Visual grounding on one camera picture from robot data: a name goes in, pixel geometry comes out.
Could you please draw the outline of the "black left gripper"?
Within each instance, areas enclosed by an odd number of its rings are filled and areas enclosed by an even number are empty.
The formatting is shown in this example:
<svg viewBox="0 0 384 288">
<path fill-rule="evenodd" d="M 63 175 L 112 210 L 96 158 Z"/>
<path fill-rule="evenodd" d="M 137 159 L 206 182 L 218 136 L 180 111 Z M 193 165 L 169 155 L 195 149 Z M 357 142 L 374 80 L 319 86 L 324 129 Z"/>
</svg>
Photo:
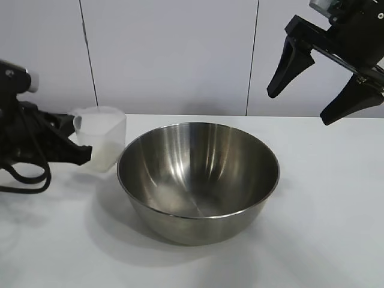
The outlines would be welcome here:
<svg viewBox="0 0 384 288">
<path fill-rule="evenodd" d="M 49 113 L 29 101 L 19 101 L 16 94 L 1 93 L 1 167 L 19 162 L 45 165 L 71 163 L 81 166 L 91 160 L 92 146 L 79 146 L 68 137 L 74 132 L 74 116 Z M 55 127 L 63 134 L 49 135 Z"/>
</svg>

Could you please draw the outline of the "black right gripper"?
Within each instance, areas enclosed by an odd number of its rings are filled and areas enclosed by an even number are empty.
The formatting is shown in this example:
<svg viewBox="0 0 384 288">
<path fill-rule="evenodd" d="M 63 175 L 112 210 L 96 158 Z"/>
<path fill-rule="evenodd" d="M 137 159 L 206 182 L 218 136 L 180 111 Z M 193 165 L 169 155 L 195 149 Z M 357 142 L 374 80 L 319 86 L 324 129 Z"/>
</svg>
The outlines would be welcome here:
<svg viewBox="0 0 384 288">
<path fill-rule="evenodd" d="M 323 29 L 299 15 L 285 27 L 286 39 L 277 69 L 267 87 L 276 98 L 314 64 L 312 51 L 351 71 L 345 87 L 320 113 L 325 125 L 383 103 L 383 1 L 310 1 L 325 16 Z"/>
</svg>

